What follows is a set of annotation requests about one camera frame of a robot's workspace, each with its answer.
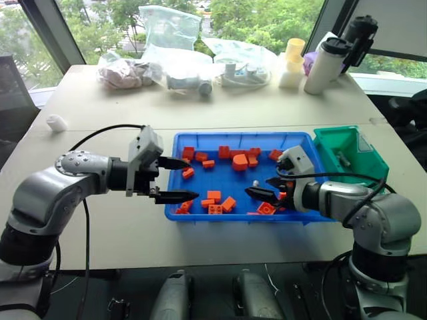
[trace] table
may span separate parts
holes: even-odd
[[[251,91],[214,87],[208,100],[173,95],[160,86],[106,91],[95,79],[96,66],[76,65],[34,121],[32,131],[48,131],[46,118],[62,116],[69,130],[96,130],[118,123],[150,124],[154,129],[223,129],[288,125],[351,125],[385,122],[383,115],[349,75],[323,96],[270,85]]]
[[[313,129],[317,127],[258,127],[256,130],[306,131],[314,136]],[[421,166],[388,124],[359,127],[389,164],[389,184],[410,198],[425,220],[427,177]],[[227,130],[247,131],[239,127]],[[173,136],[177,132],[180,131],[157,130],[163,137],[164,155],[171,155]],[[7,218],[13,191],[19,182],[31,172],[50,166],[58,155],[87,134],[86,131],[60,134],[33,131],[18,144],[0,175],[3,191],[0,223]],[[136,134],[133,129],[108,131],[89,140],[84,149],[126,159],[128,143]],[[157,180],[162,189],[166,188],[167,177],[167,171],[162,170]],[[352,232],[339,223],[306,226],[301,223],[175,223],[165,218],[164,206],[154,205],[152,199],[126,198],[124,192],[113,191],[92,196],[88,203],[93,269],[330,260],[349,250],[353,243]],[[411,254],[426,253],[426,239],[427,227],[423,223],[413,238]],[[60,238],[63,269],[84,268],[84,241],[85,216],[79,206]]]

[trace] black cable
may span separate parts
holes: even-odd
[[[373,197],[375,197],[377,194],[379,194],[379,192],[382,190],[382,188],[384,188],[384,186],[386,185],[386,180],[385,179],[381,179],[380,184],[377,186],[376,189],[373,190],[373,192],[371,192],[371,194],[369,194],[367,197],[365,197],[363,200],[361,200],[361,202],[359,202],[357,205],[355,205],[353,207],[353,209],[350,210],[350,212],[346,215],[346,217],[344,218],[344,220],[342,221],[342,226],[344,228],[348,228],[351,229],[352,226],[348,224],[348,222],[350,221],[350,219],[357,214],[357,212],[359,210],[361,210],[361,208],[363,208],[363,206],[365,204],[367,204],[369,201],[372,200]]]
[[[83,317],[83,311],[85,309],[87,290],[89,289],[89,256],[90,256],[90,224],[89,224],[89,208],[87,207],[86,199],[83,199],[83,206],[85,207],[86,215],[86,264],[85,264],[85,291],[81,297],[79,309],[77,310],[77,320],[81,320]]]
[[[329,264],[326,266],[326,268],[323,271],[322,274],[322,284],[320,287],[320,299],[322,300],[322,306],[325,309],[326,315],[328,316],[328,320],[332,320],[331,314],[329,312],[328,306],[326,305],[326,301],[325,301],[325,284],[326,284],[326,278],[328,277],[328,273],[330,271],[330,269],[341,259],[350,256],[351,254],[351,250],[341,253],[339,256],[335,257],[334,260],[332,260],[331,262],[329,262]]]
[[[61,246],[59,245],[59,240],[56,242],[55,251],[56,251],[56,265],[55,265],[55,272],[53,274],[53,279],[52,279],[52,288],[54,288],[56,281],[58,280],[59,270],[61,268]]]
[[[90,138],[93,138],[94,136],[103,133],[105,131],[111,130],[111,129],[117,129],[117,128],[136,128],[136,129],[143,129],[145,127],[145,125],[129,125],[129,124],[124,124],[124,125],[111,125],[109,127],[105,127],[102,128],[100,130],[97,130],[93,133],[91,133],[90,135],[88,135],[87,137],[83,138],[82,140],[80,140],[79,142],[77,142],[71,149],[70,151],[74,151],[76,150],[78,147],[80,147],[82,144],[84,144],[87,140],[89,140]]]
[[[370,177],[369,175],[360,175],[358,173],[347,173],[347,172],[322,172],[322,173],[310,173],[308,175],[286,175],[282,172],[280,172],[279,167],[276,168],[277,174],[285,179],[294,180],[294,179],[301,179],[301,178],[316,178],[316,177],[356,177],[361,178],[369,181],[373,181],[376,183],[380,183],[381,179],[377,179],[374,177]],[[389,186],[387,183],[384,185],[384,187],[389,190],[391,193],[396,193],[391,186]]]
[[[76,150],[78,147],[80,147],[82,144],[84,144],[87,140],[90,138],[93,138],[94,136],[103,133],[108,130],[117,129],[117,128],[135,128],[135,129],[143,129],[145,125],[130,125],[130,124],[123,124],[123,125],[111,125],[109,127],[102,128],[100,130],[97,130],[90,135],[84,137],[82,140],[77,142],[70,151]],[[86,263],[85,263],[85,291],[83,292],[83,296],[81,297],[81,301],[79,304],[79,309],[77,310],[77,320],[80,320],[83,317],[83,311],[85,309],[85,303],[87,298],[87,291],[89,289],[89,276],[90,276],[90,266],[89,266],[89,256],[90,256],[90,224],[89,224],[89,207],[87,206],[86,199],[83,200],[83,206],[85,208],[85,215],[86,215]]]

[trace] clear plastic bag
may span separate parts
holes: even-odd
[[[209,95],[211,79],[222,71],[216,69],[209,55],[185,49],[163,48],[150,45],[142,61],[149,63],[148,74],[163,87],[186,94],[197,91]]]
[[[254,88],[270,82],[277,61],[270,50],[234,40],[204,37],[202,41],[215,53],[214,63],[224,65],[217,78],[223,87]]]
[[[159,5],[139,7],[148,45],[193,50],[201,17]]]
[[[97,78],[108,89],[130,89],[151,85],[147,76],[149,65],[135,59],[122,59],[110,51],[99,58]]]

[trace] blue plastic tray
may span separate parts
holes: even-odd
[[[218,159],[220,145],[228,145],[230,150],[249,150],[260,147],[257,167],[246,171],[234,171],[231,159]],[[276,163],[268,155],[271,150],[283,151],[290,147],[301,145],[314,164],[316,172],[324,172],[318,152],[311,137],[304,132],[228,132],[228,133],[178,133],[173,142],[172,156],[182,158],[184,147],[194,147],[195,151],[206,152],[209,159],[216,165],[212,169],[204,169],[200,162],[193,160],[194,176],[183,179],[182,171],[170,171],[168,190],[187,189],[198,192],[200,196],[194,199],[189,215],[177,215],[179,205],[166,205],[166,217],[173,221],[297,221],[308,223],[312,221],[332,221],[321,216],[317,211],[299,213],[294,210],[276,211],[274,215],[248,215],[256,212],[261,202],[250,198],[245,188],[251,187],[254,180],[260,182],[260,187],[274,189],[265,180],[276,176]],[[326,178],[318,178],[318,182],[325,182]],[[230,213],[222,215],[208,215],[207,209],[202,208],[200,201],[206,199],[208,190],[220,190],[222,201],[228,196],[237,201],[237,206]]]

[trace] greenery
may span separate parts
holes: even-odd
[[[56,0],[88,64],[96,64],[108,50],[122,57],[141,56],[145,43],[139,6],[163,5],[199,14],[188,0],[105,0],[85,6],[83,0]],[[278,54],[289,38],[310,38],[324,0],[212,0],[211,35],[264,46]],[[130,48],[122,47],[130,43]],[[213,56],[200,37],[194,49]],[[20,7],[0,8],[0,53],[12,53],[28,87],[58,84],[62,74]],[[367,55],[353,72],[391,71],[426,78],[427,63]]]

